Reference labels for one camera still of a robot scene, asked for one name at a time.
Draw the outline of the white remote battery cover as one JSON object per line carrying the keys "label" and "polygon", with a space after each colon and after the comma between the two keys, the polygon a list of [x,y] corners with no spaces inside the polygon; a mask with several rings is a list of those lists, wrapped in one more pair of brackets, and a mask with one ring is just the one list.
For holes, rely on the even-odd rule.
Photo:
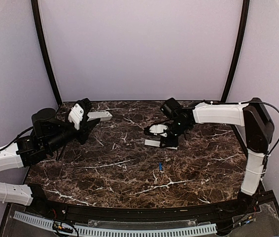
{"label": "white remote battery cover", "polygon": [[148,139],[145,139],[144,144],[145,144],[146,146],[160,147],[160,141],[155,141],[155,140],[148,140]]}

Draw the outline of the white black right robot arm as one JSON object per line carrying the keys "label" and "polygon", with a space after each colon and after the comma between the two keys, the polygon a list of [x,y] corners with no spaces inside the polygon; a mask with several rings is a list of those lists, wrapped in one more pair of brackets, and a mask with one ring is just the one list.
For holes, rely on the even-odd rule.
{"label": "white black right robot arm", "polygon": [[240,103],[196,102],[189,106],[179,104],[174,98],[167,100],[161,111],[172,121],[161,131],[163,146],[177,146],[178,137],[196,124],[221,123],[245,129],[247,165],[241,185],[241,196],[233,204],[237,214],[244,214],[252,207],[249,196],[256,192],[272,152],[270,147],[275,125],[265,108],[267,103],[252,98]]}

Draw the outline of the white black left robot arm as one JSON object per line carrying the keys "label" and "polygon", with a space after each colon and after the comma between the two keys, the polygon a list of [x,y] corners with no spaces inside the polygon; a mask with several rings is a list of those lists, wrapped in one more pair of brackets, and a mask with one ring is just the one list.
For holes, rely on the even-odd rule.
{"label": "white black left robot arm", "polygon": [[[7,145],[0,147],[0,172],[30,167],[52,156],[67,143],[85,144],[93,128],[102,120],[101,112],[91,111],[89,99],[79,100],[66,114],[56,118],[56,110],[45,108],[32,115],[32,127],[24,130]],[[0,182],[0,202],[32,204],[40,215],[48,215],[51,203],[44,199],[40,185],[13,185]]]}

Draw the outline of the white remote control body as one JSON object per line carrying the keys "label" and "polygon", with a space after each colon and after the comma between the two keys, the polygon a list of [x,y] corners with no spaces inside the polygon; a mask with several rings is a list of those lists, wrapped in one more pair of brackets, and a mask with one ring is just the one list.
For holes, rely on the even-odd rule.
{"label": "white remote control body", "polygon": [[108,121],[112,119],[112,114],[108,111],[89,112],[87,116],[87,121],[92,121],[95,119],[100,119],[100,121]]}

